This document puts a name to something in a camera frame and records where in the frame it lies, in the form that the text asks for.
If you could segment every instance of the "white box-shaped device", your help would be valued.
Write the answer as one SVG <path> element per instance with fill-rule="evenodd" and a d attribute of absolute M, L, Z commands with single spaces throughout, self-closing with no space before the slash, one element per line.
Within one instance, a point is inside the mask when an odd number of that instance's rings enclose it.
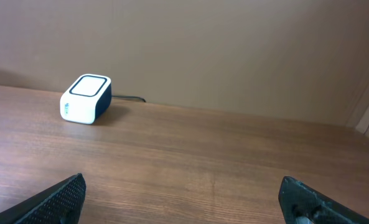
<path fill-rule="evenodd" d="M 60 114 L 67 121 L 92 124 L 111 104 L 111 79 L 84 74 L 61 96 Z"/>

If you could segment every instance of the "cable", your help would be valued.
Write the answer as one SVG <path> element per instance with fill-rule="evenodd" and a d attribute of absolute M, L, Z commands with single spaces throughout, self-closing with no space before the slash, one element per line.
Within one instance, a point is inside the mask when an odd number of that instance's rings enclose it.
<path fill-rule="evenodd" d="M 147 103 L 147 101 L 144 98 L 141 98 L 139 96 L 121 96 L 121 95 L 112 95 L 112 97 L 115 98 L 126 98 L 126 99 L 137 99 L 137 100 L 141 100 L 145 103 Z"/>

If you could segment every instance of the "black cable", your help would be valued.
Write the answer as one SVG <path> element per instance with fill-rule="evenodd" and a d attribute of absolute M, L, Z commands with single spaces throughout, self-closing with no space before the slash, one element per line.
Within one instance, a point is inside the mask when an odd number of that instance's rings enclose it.
<path fill-rule="evenodd" d="M 140 96 L 121 96 L 121 95 L 112 95 L 112 97 L 116 97 L 116 98 L 126 98 L 126 99 L 137 99 L 137 100 L 141 100 L 145 103 L 147 103 L 147 101 L 144 98 L 141 98 Z"/>

